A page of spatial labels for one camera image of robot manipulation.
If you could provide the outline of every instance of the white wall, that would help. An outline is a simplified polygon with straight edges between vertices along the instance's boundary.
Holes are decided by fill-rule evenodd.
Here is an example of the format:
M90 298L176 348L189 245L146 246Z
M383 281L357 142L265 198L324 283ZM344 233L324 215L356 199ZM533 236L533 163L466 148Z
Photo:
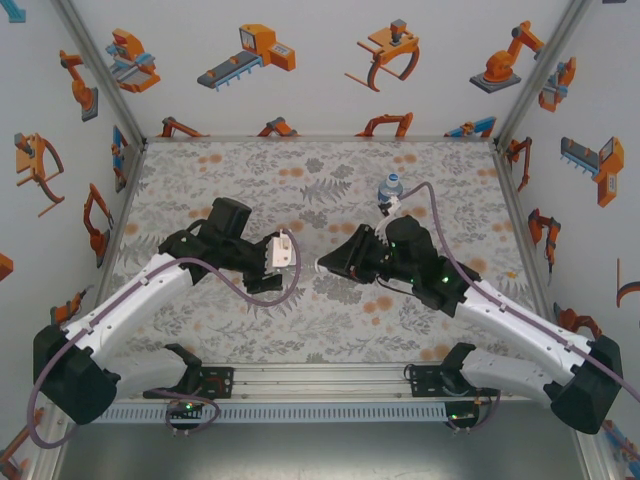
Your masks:
M125 191L114 189L111 139L116 117L103 92L98 117L80 119L80 105L71 93L71 76L60 65L59 50L78 53L50 2L20 0L27 22L9 24L0 15L2 90L0 90L0 253L14 262L14 272L0 282L0 448L22 428L32 381L32 341L49 324L49 309L71 300L89 284L83 302L92 308L102 275L89 246L82 222L83 204L93 182L112 214L118 215ZM96 82L89 70L78 67L88 86ZM34 182L16 182L13 135L39 133L58 151L63 174L49 186L65 200L38 218L49 204ZM45 155L47 173L55 165ZM107 228L102 212L94 208L94 225Z
M520 141L527 135L533 139L531 180L520 194L525 213L538 207L562 224L552 296L563 308L593 316L618 342L624 376L636 388L640 387L640 294L629 294L616 308L616 258L622 259L623 284L640 280L638 18L638 2L594 2L561 58L577 60L568 97L556 113L531 107L516 135ZM611 136L620 139L625 165L618 174L617 198L606 207L597 205L597 185L590 175L561 159L560 139L565 136L595 151ZM522 165L516 164L513 173L519 182ZM539 245L538 259L546 269L543 248ZM625 435L640 441L640 406L626 392L620 393L611 417Z
M111 57L104 47L112 42L115 28L131 32L156 57L160 83L138 94L123 92L147 135L160 133L162 119L170 115L215 135L256 135L278 116L302 135L354 135L372 117L409 111L415 114L410 135L442 135L466 121L494 115L500 122L506 117L524 82L489 95L469 78L484 71L493 53L509 46L511 29L525 20L532 22L537 36L548 40L568 2L75 3L107 63ZM345 77L349 72L366 78L371 54L356 42L397 18L420 37L421 58L413 74L401 82L379 72L380 93ZM219 92L199 85L200 75L241 50L238 28L245 23L274 29L278 41L296 51L297 68L254 70ZM526 78L534 64L533 53L525 47L515 72ZM379 130L389 134L395 125Z

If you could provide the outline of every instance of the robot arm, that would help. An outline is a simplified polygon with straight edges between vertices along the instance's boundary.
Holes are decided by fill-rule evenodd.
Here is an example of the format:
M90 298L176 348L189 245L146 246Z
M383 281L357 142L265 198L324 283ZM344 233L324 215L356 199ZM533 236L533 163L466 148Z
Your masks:
M465 281L451 260L438 255L429 232L414 218L405 216L383 222L386 242L376 236L372 227L360 225L344 245L320 258L318 266L359 283L372 283L377 278L409 283L413 295L427 307L454 319L480 324L530 359L507 359L473 345L458 344L442 364L448 384L471 384L523 395L550 405L560 420L576 430L591 434L599 430L620 386L535 326L553 327L569 344L622 376L620 351L613 340L603 335L590 342L552 326L459 264L475 286L502 303L498 306L490 302ZM526 315L529 321L513 312Z
M95 420L115 399L151 388L195 392L201 361L180 345L134 358L114 358L114 354L150 314L198 283L210 269L241 272L250 294L282 289L282 275L270 274L269 266L293 263L290 239L274 233L256 244L243 240L250 213L234 200L216 199L208 219L169 236L140 273L94 311L64 330L53 325L41 330L34 338L36 386L79 425ZM198 233L192 233L197 227ZM276 248L288 253L276 255L282 253ZM189 265L181 259L189 259ZM288 292L298 276L299 268ZM51 366L56 355L59 360Z

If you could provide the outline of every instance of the vented metal panel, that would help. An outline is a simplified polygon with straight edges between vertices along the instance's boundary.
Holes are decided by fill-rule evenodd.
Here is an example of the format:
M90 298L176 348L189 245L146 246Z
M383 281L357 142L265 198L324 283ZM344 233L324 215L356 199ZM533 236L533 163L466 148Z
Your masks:
M303 403L220 404L217 423L347 423L347 422L444 422L444 403ZM112 405L94 423L163 423L166 404L121 403ZM207 406L192 418L172 423L208 420L214 409Z

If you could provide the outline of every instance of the floral tablecloth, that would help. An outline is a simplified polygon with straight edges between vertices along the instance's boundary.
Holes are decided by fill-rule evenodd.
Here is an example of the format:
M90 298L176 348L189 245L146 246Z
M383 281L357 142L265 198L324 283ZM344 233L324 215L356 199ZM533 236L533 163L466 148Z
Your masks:
M442 359L461 341L515 354L481 328L430 311L415 298L313 268L360 223L377 224L377 186L396 172L405 189L423 179L433 183L457 258L531 308L491 148L449 142L152 143L111 291L138 273L164 238L206 217L220 196L253 209L243 238L256 241L282 226L292 230L302 248L302 276L289 300L265 309L248 305L209 275L149 318L120 354L179 342L205 363L412 362ZM407 199L401 213L420 220L440 249L426 191ZM240 283L239 274L228 273ZM286 284L291 277L286 272Z

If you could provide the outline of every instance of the plastic bottle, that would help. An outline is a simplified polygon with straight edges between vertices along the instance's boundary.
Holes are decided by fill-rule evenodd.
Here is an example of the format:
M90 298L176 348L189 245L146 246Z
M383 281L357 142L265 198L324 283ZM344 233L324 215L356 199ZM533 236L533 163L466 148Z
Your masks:
M378 203L387 203L391 197L399 197L403 190L398 175L389 174L378 186Z

